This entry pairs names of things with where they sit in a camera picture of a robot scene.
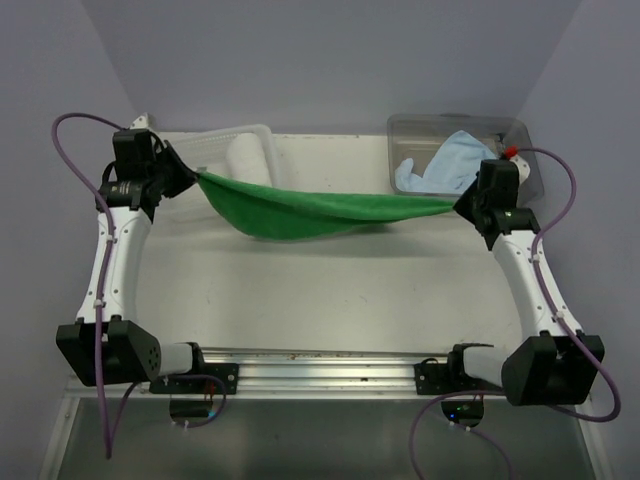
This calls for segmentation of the white towel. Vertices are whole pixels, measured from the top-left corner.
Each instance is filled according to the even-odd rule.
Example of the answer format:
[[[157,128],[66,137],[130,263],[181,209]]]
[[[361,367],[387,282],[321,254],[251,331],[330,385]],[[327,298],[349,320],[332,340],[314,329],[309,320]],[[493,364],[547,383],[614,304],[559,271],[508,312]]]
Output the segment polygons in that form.
[[[231,141],[226,162],[232,179],[261,186],[272,186],[266,156],[256,134],[243,133]]]

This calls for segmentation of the green towel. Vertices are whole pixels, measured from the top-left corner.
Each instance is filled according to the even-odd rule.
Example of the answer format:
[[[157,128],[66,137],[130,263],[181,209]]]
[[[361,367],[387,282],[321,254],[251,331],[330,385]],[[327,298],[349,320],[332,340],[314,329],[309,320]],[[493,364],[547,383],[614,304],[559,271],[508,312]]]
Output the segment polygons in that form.
[[[201,173],[209,204],[241,233],[272,241],[297,241],[446,214],[454,202],[431,196],[283,190]]]

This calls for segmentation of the white plastic basket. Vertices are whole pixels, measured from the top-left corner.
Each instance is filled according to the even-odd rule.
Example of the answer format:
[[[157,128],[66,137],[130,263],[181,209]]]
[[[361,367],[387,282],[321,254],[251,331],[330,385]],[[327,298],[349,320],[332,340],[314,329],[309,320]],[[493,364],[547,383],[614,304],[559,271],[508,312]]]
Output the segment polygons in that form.
[[[284,187],[281,155],[270,128],[265,125],[246,125],[199,133],[163,132],[160,137],[169,141],[183,162],[191,169],[231,178],[226,162],[227,148],[232,140],[243,133],[253,133],[259,137],[265,152],[272,186]],[[217,212],[197,186],[173,199],[164,200],[159,213],[176,223],[199,222],[217,216]]]

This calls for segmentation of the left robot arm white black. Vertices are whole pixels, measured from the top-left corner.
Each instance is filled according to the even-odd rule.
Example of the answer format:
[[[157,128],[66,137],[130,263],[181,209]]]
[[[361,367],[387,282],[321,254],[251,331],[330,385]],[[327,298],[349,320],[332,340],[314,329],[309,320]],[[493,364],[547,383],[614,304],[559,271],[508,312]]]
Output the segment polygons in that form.
[[[185,392],[208,379],[194,342],[163,344],[138,323],[139,270],[156,207],[196,183],[172,146],[139,178],[105,180],[98,190],[98,244],[86,296],[73,323],[57,329],[56,344],[83,385],[153,382],[172,376]]]

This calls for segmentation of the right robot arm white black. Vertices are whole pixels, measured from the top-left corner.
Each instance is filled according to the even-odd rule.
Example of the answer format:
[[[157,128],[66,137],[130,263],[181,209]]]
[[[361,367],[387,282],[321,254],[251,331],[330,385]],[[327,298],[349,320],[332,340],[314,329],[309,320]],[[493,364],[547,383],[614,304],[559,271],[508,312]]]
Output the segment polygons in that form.
[[[533,212],[516,205],[518,184],[473,181],[454,210],[474,225],[507,280],[522,331],[513,349],[461,344],[449,354],[445,379],[468,392],[480,381],[501,388],[514,406],[579,405],[604,357],[601,338],[587,335],[569,312],[545,258]]]

